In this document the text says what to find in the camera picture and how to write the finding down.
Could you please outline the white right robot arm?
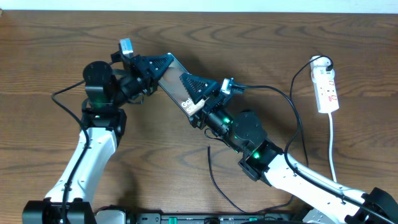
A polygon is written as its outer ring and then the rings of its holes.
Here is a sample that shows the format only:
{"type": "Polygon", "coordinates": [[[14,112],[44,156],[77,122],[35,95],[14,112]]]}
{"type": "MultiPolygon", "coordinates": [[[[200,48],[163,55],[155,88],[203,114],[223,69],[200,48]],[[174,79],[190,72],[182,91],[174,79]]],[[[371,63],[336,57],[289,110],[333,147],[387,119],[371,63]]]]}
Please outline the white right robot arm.
{"type": "Polygon", "coordinates": [[[253,181],[298,197],[333,223],[397,223],[397,202],[387,192],[375,187],[367,194],[327,179],[296,161],[287,148],[276,146],[254,112],[230,116],[224,104],[233,91],[243,91],[245,86],[228,80],[225,89],[189,73],[179,79],[189,101],[197,106],[190,115],[192,126],[209,127],[217,140],[242,153],[239,166],[253,181]]]}

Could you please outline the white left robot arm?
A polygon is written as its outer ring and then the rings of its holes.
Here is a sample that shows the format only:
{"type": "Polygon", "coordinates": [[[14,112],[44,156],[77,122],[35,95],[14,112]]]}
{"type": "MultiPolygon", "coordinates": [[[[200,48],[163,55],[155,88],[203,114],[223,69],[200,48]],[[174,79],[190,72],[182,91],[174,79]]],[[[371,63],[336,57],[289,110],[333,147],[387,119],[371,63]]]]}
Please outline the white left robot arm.
{"type": "Polygon", "coordinates": [[[43,200],[30,200],[22,212],[23,223],[128,223],[128,212],[111,208],[95,213],[91,207],[104,168],[124,135],[127,116],[122,106],[151,95],[174,62],[172,54],[143,57],[116,52],[110,63],[95,61],[83,70],[87,99],[82,117],[72,114],[80,137],[63,174],[43,200]]]}

